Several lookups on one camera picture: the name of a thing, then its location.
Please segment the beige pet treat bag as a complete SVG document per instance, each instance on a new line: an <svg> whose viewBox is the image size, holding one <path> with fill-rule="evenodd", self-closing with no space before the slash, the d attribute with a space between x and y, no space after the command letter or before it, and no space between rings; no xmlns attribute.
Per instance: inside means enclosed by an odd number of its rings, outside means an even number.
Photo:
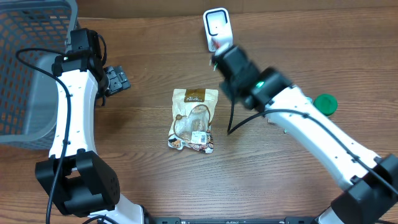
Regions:
<svg viewBox="0 0 398 224"><path fill-rule="evenodd" d="M189 148L205 154L213 152L211 125L218 95L218 90L213 89L174 90L168 147L177 150Z"/></svg>

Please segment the white green round container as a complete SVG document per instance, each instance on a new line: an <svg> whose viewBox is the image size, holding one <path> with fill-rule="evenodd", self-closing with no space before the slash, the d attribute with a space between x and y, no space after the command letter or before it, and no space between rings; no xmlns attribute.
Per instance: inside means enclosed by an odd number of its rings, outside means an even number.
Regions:
<svg viewBox="0 0 398 224"><path fill-rule="evenodd" d="M314 107L325 116L331 116L338 109L338 101L333 95L321 94L313 102Z"/></svg>

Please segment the red stick snack packet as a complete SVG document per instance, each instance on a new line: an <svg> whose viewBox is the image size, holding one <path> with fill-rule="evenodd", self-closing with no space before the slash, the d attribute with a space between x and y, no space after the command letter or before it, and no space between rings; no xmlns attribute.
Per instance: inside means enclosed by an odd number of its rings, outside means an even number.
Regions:
<svg viewBox="0 0 398 224"><path fill-rule="evenodd" d="M230 45L230 40L225 38L212 37L210 43L211 51L216 52L220 47L224 45Z"/></svg>

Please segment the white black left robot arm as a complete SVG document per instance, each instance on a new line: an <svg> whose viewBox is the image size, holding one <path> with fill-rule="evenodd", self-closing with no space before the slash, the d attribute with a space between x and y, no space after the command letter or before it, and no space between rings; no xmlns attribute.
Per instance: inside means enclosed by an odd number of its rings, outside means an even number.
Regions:
<svg viewBox="0 0 398 224"><path fill-rule="evenodd" d="M55 138L49 158L38 162L35 176L63 215L88 217L104 223L152 223L141 205L120 190L115 171L97 155L94 108L98 85L108 79L101 56L89 50L56 57L53 65L58 88Z"/></svg>

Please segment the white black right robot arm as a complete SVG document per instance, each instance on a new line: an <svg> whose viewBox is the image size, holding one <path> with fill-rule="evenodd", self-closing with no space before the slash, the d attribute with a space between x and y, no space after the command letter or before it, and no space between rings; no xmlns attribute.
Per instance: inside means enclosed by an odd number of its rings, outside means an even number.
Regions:
<svg viewBox="0 0 398 224"><path fill-rule="evenodd" d="M381 157L349 137L314 107L301 89L273 68L222 69L221 87L311 152L343 193L314 223L376 223L397 203L397 156Z"/></svg>

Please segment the white barcode scanner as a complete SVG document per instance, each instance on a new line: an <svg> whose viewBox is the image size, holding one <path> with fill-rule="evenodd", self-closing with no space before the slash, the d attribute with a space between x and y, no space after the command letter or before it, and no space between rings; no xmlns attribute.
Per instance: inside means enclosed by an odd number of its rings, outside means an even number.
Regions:
<svg viewBox="0 0 398 224"><path fill-rule="evenodd" d="M219 7L205 11L203 23L210 52L212 52L210 43L212 37L229 39L230 45L233 44L233 31L227 9Z"/></svg>

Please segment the grey plastic mesh basket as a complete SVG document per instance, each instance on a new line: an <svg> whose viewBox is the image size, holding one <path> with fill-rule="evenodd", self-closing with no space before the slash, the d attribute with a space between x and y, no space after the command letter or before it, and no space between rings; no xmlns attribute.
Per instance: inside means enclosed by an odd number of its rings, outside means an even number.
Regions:
<svg viewBox="0 0 398 224"><path fill-rule="evenodd" d="M1 144L51 148L57 84L21 61L51 72L58 53L71 48L77 16L72 0L1 1Z"/></svg>

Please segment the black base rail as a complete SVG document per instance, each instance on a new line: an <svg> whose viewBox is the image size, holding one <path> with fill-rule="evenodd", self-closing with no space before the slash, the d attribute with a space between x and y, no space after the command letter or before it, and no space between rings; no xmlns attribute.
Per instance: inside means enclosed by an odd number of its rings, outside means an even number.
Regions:
<svg viewBox="0 0 398 224"><path fill-rule="evenodd" d="M182 219L179 217L154 217L155 224L312 224L315 217L285 217L276 219Z"/></svg>

